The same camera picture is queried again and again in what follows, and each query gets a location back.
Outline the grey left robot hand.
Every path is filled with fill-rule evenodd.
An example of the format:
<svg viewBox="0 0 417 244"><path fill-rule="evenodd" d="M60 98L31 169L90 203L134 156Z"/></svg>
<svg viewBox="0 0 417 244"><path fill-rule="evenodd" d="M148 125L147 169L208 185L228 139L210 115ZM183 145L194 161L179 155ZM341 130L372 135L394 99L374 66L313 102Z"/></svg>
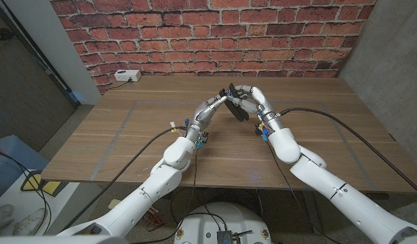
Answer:
<svg viewBox="0 0 417 244"><path fill-rule="evenodd" d="M191 126L188 129L185 138L191 142L196 142L209 124L217 109L224 104L226 96L214 96L205 102L202 102L196 109Z"/></svg>

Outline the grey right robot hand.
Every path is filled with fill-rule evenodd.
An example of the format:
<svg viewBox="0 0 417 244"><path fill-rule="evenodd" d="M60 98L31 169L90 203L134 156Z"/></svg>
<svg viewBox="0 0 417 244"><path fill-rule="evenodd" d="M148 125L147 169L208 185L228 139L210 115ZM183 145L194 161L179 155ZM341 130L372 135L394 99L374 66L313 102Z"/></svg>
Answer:
<svg viewBox="0 0 417 244"><path fill-rule="evenodd" d="M228 100L247 114L259 114L260 120L272 131L285 126L265 94L255 86L229 85L231 95Z"/></svg>

